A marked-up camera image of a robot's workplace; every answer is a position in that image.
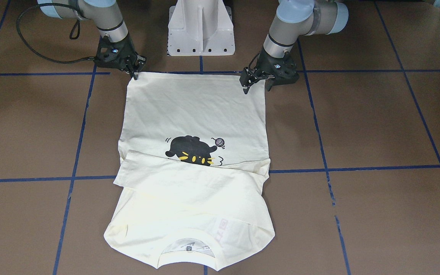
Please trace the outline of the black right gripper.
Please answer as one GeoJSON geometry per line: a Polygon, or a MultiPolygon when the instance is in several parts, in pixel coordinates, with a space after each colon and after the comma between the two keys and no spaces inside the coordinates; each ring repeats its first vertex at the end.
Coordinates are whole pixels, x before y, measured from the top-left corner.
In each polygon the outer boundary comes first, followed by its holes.
{"type": "Polygon", "coordinates": [[[131,74],[138,80],[140,71],[145,66],[147,58],[136,52],[129,35],[119,42],[111,42],[108,36],[100,39],[94,64],[100,68],[112,68],[131,74]]]}

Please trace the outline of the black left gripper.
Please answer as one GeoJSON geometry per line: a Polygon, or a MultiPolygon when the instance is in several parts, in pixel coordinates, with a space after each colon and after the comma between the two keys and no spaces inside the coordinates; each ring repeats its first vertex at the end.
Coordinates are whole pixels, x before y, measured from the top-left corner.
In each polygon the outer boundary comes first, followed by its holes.
{"type": "Polygon", "coordinates": [[[243,68],[239,78],[244,94],[248,94],[252,85],[260,80],[266,80],[266,91],[273,86],[294,84],[300,75],[290,52],[284,52],[283,57],[275,58],[267,52],[258,52],[247,67],[243,68]]]}

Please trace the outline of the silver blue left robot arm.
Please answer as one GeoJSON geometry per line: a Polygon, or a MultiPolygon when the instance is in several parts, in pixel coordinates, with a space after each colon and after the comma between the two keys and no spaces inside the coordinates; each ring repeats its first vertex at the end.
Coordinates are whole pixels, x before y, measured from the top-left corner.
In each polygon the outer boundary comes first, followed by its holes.
{"type": "Polygon", "coordinates": [[[240,72],[243,93],[264,81],[265,90],[291,85],[300,78],[291,51],[300,36],[341,32],[349,20],[349,9],[337,0],[280,0],[261,50],[240,72]]]}

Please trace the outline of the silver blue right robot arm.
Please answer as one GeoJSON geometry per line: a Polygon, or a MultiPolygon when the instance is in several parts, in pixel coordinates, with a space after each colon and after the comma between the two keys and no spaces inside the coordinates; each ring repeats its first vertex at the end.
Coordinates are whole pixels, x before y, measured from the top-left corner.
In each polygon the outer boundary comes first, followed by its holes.
{"type": "Polygon", "coordinates": [[[91,20],[100,33],[92,60],[97,67],[121,70],[135,80],[146,63],[133,45],[120,8],[115,0],[39,0],[41,11],[49,17],[91,20]]]}

